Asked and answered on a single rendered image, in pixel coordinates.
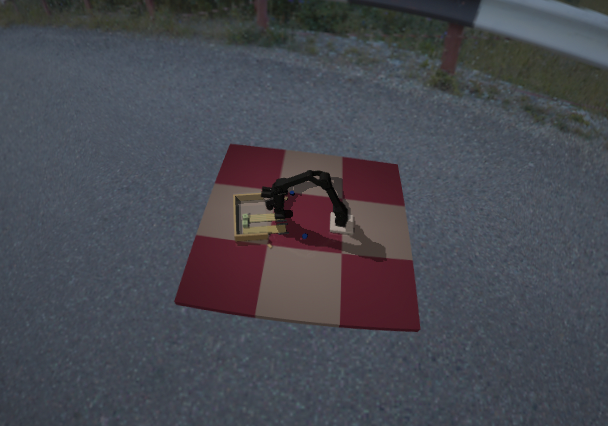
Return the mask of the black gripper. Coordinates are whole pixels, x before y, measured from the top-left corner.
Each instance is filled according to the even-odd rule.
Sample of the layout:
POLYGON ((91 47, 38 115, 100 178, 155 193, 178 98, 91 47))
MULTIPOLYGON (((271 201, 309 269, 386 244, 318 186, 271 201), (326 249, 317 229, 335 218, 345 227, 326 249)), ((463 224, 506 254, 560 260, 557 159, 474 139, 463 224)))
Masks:
POLYGON ((276 220, 285 219, 286 215, 285 215, 285 212, 284 212, 284 200, 283 201, 276 201, 274 199, 274 203, 276 203, 276 205, 277 205, 277 208, 274 209, 275 219, 276 220))

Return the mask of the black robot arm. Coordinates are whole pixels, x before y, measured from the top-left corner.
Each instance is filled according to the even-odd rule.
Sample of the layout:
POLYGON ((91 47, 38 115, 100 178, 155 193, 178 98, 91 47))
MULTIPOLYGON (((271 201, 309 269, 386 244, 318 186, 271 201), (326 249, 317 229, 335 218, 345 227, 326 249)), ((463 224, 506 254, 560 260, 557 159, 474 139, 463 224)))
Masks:
POLYGON ((299 175, 290 177, 290 178, 279 178, 275 183, 272 184, 272 188, 262 186, 261 197, 263 198, 272 198, 265 201, 265 206, 267 210, 273 210, 273 208, 277 208, 276 203, 274 203, 274 199, 276 201, 283 201, 284 195, 288 195, 288 189, 297 184, 311 181, 317 186, 321 186, 322 189, 326 190, 329 198, 333 203, 333 213, 335 214, 335 223, 336 226, 346 227, 346 223, 348 221, 348 209, 345 204, 341 202, 332 186, 330 174, 323 171, 312 171, 308 170, 307 172, 301 173, 299 175), (319 180, 314 176, 320 176, 319 180))

